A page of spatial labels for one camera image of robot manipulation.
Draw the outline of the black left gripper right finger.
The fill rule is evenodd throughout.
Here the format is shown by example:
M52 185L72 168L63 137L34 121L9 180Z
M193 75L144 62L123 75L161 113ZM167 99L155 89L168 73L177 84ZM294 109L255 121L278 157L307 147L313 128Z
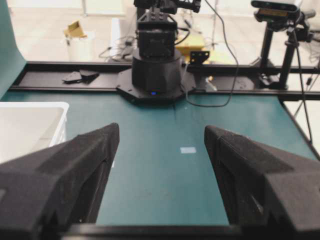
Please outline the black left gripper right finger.
M317 160L213 125L204 144L234 239L319 239Z

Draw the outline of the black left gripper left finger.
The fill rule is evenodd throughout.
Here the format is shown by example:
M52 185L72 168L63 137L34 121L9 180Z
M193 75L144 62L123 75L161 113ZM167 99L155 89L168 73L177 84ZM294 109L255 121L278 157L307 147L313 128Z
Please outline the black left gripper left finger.
M1 239L53 239L95 223L119 142L111 123L1 164Z

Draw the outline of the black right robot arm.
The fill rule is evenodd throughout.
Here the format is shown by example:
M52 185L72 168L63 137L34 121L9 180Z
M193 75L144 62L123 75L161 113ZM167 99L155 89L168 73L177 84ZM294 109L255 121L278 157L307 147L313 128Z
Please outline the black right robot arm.
M132 83L148 93L181 87L176 50L178 8L194 12L200 2L136 0L147 13L137 22ZM147 227L143 237L204 240L317 240L320 237L320 164L213 125L204 130L228 226Z

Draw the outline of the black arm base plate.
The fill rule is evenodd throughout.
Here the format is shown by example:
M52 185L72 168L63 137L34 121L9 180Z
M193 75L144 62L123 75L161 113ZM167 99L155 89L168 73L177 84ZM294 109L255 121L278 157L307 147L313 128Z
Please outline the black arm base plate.
M193 93L196 90L195 76L190 73L182 73L181 83L173 90L160 92L158 90L144 90L132 83L132 70L121 71L117 75L116 91L132 104L145 105L169 105Z

